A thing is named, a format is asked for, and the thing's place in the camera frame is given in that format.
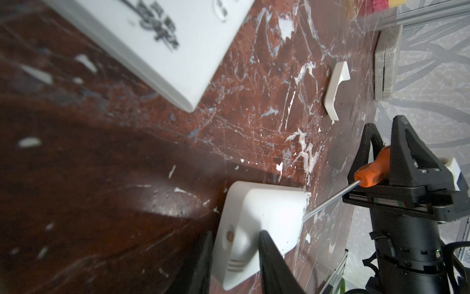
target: brown wooden table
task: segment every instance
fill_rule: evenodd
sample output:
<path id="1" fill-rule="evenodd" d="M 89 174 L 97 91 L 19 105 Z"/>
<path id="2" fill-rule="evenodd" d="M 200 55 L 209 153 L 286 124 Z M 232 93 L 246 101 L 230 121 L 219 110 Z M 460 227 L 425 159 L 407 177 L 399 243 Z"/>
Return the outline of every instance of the brown wooden table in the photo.
<path id="1" fill-rule="evenodd" d="M 366 0 L 257 0 L 198 108 L 185 113 L 41 1 L 3 1 L 6 292 L 162 293 L 191 243 L 216 233 L 234 181 L 305 187 L 310 209 L 344 187 L 375 112 L 370 11 Z M 292 21 L 290 37 L 280 21 Z M 344 60 L 351 80 L 338 89 L 332 125 L 322 102 Z M 53 84 L 22 64 L 50 73 Z M 26 137 L 41 145 L 20 148 Z M 331 205 L 285 256 L 307 293 L 341 260 L 352 213 Z M 222 292 L 213 280 L 211 293 Z M 261 293 L 259 274 L 230 292 Z"/>

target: white plastic device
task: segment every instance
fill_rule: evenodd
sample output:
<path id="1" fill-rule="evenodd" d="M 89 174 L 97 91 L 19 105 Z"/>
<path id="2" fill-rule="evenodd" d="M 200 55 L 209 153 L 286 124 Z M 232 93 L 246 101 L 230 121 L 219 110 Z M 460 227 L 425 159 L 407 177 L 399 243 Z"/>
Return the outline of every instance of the white plastic device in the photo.
<path id="1" fill-rule="evenodd" d="M 254 0 L 45 0 L 181 109 L 192 112 Z"/>
<path id="2" fill-rule="evenodd" d="M 230 187 L 212 253 L 212 275 L 225 290 L 259 271 L 261 230 L 281 254 L 297 245 L 307 202 L 300 188 L 248 182 Z"/>
<path id="3" fill-rule="evenodd" d="M 335 110 L 336 92 L 339 84 L 344 80 L 349 80 L 348 63 L 346 61 L 338 62 L 329 79 L 328 89 L 325 96 L 325 108 L 331 120 L 339 120 Z"/>

